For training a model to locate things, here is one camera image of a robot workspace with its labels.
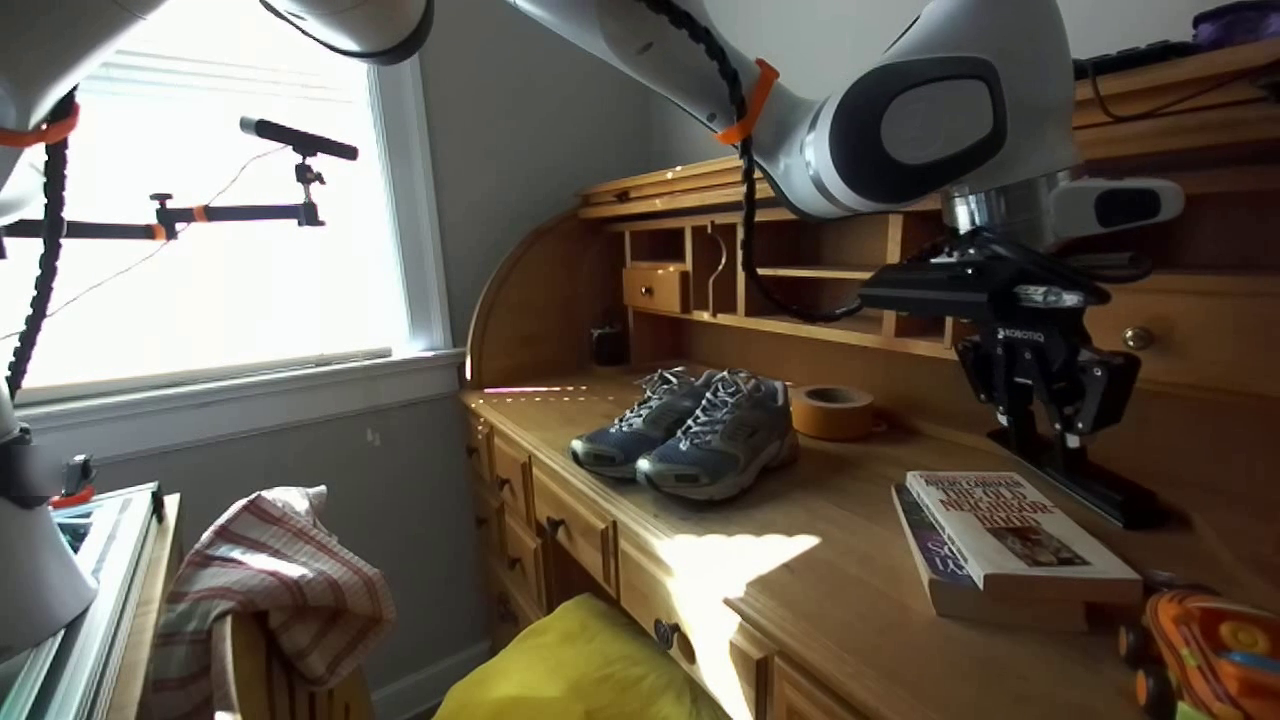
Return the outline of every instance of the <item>book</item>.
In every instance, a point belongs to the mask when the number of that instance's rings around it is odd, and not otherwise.
[[[1140,606],[1142,579],[1020,473],[906,473],[905,488],[1001,601]]]
[[[1043,632],[1082,632],[1082,606],[1034,606],[1034,601],[1001,601],[982,595],[963,574],[963,558],[953,542],[928,521],[917,498],[905,483],[892,483],[892,509],[905,526],[913,563],[920,574],[923,595],[937,616],[982,625],[982,628],[1043,628]]]

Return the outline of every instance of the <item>window sill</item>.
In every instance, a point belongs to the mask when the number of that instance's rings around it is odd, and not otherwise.
[[[19,408],[48,470],[73,457],[143,457],[229,437],[252,437],[330,415],[356,415],[461,391],[465,353],[425,353],[309,368],[252,380],[221,380],[110,401]]]

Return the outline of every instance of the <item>tape roll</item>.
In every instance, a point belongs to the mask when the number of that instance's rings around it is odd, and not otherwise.
[[[792,391],[792,429],[810,440],[861,440],[874,432],[874,406],[855,389],[802,386]]]

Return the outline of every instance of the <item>shoe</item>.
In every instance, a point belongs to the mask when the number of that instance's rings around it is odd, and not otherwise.
[[[703,401],[708,377],[686,368],[660,368],[641,380],[643,391],[604,429],[568,440],[571,460],[604,480],[636,480],[636,457],[660,447]]]
[[[636,460],[636,477],[663,498],[719,506],[792,457],[788,386],[716,371],[686,426]]]

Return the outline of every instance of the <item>yellow cushion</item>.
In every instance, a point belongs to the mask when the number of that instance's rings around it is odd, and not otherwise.
[[[446,689],[436,720],[722,720],[623,613],[563,601]]]

